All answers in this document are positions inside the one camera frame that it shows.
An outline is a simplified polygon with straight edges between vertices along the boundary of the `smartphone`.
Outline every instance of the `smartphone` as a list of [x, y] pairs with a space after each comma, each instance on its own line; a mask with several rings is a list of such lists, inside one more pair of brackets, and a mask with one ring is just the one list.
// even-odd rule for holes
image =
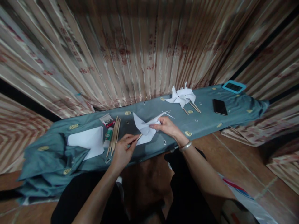
[[224, 101], [213, 99], [213, 106], [214, 106], [214, 112], [216, 114], [227, 116], [227, 111], [226, 111]]

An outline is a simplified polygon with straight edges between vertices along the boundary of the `black pants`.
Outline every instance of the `black pants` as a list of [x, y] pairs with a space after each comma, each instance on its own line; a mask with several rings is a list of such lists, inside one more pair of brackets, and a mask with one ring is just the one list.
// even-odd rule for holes
[[[182, 154], [175, 150], [173, 153], [166, 154], [164, 158], [175, 172], [170, 184], [173, 203], [166, 223], [217, 223], [193, 180]], [[104, 173], [89, 172], [75, 177], [62, 193], [51, 217], [51, 223], [72, 223]], [[121, 202], [120, 192], [115, 184], [107, 201], [101, 223], [129, 222]]]

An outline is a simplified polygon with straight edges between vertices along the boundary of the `blue phone case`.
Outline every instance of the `blue phone case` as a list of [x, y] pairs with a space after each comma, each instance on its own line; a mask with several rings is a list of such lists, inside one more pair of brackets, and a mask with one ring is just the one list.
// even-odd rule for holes
[[[231, 83], [231, 84], [233, 84], [233, 85], [239, 86], [239, 87], [241, 87], [241, 89], [240, 89], [239, 91], [235, 91], [235, 90], [232, 90], [232, 89], [230, 89], [230, 88], [227, 88], [226, 85], [227, 85], [228, 83]], [[225, 89], [225, 90], [227, 90], [227, 91], [230, 91], [230, 92], [233, 92], [233, 93], [235, 93], [235, 94], [238, 94], [238, 93], [242, 92], [244, 89], [246, 89], [246, 85], [244, 85], [244, 84], [242, 84], [242, 83], [239, 83], [239, 82], [236, 82], [236, 81], [233, 81], [233, 80], [229, 80], [229, 81], [227, 81], [227, 82], [222, 86], [222, 88]]]

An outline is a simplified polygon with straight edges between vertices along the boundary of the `bangle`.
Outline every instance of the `bangle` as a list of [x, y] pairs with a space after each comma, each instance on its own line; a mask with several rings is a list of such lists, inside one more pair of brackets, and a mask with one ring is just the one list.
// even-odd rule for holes
[[192, 142], [189, 141], [184, 147], [180, 148], [180, 152], [187, 150], [192, 145]]

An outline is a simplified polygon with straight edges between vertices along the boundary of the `person's right hand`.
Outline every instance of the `person's right hand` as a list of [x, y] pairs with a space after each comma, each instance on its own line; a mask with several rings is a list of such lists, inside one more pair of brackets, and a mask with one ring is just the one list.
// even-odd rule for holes
[[180, 129], [169, 119], [169, 117], [159, 117], [158, 120], [161, 124], [151, 124], [150, 127], [156, 130], [161, 130], [172, 137], [176, 137], [182, 133]]

